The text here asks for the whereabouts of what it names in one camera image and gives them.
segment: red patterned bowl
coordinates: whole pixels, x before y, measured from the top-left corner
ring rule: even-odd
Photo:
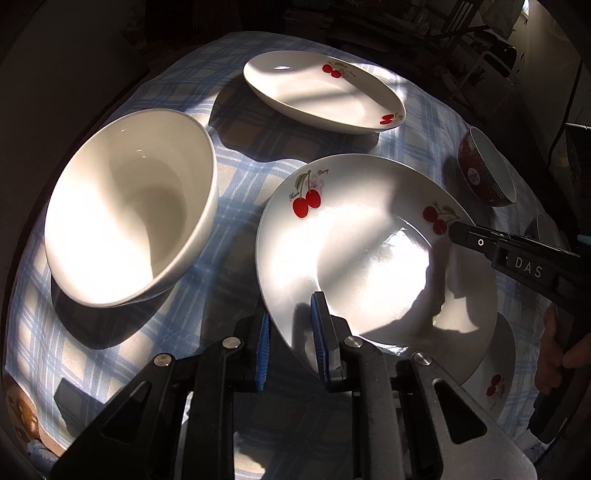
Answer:
[[[491,207],[515,203],[515,185],[503,156],[476,127],[462,138],[457,160],[468,185],[484,203]]]

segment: cherry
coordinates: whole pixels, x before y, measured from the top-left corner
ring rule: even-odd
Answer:
[[[433,231],[437,235],[443,235],[445,232],[447,232],[447,225],[443,220],[437,219],[433,222]]]
[[[317,190],[308,190],[306,193],[306,202],[312,208],[318,208],[320,206],[320,193]]]
[[[303,197],[296,198],[294,200],[292,207],[294,209],[294,213],[298,217],[304,218],[306,215],[308,215],[308,202],[306,201],[305,198],[303,198]]]
[[[426,207],[423,210],[423,218],[430,223],[433,223],[435,220],[437,220],[437,210],[435,210],[435,207]]]

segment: blue plaid tablecloth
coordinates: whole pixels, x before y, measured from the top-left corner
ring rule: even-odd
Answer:
[[[353,136],[282,116],[261,102],[242,77],[249,59],[273,50],[328,54],[374,74],[405,103],[406,121],[379,135]],[[312,41],[259,32],[229,34],[143,84],[109,122],[155,107],[197,119],[213,140],[219,169],[213,232],[172,293],[163,303],[126,310],[129,331],[122,329],[123,320],[113,322],[101,313],[63,305],[59,310],[63,298],[55,291],[52,298],[44,253],[44,212],[18,269],[6,369],[35,404],[40,426],[63,448],[152,356],[165,351],[177,358],[191,355],[230,334],[237,319],[253,313],[259,293],[254,242],[260,215],[273,191],[304,163],[354,152],[402,162],[443,186],[476,223],[503,231],[523,233],[543,211],[512,167],[517,203],[502,209],[481,204],[457,166],[457,146],[468,125],[456,112],[393,72]],[[519,440],[537,394],[533,379],[548,301],[502,274],[497,285],[498,309],[513,327],[517,345],[515,376],[499,423]],[[266,472],[268,479],[350,478],[348,400],[325,393],[277,336],[271,348],[265,392],[236,399],[236,477],[260,478]]]

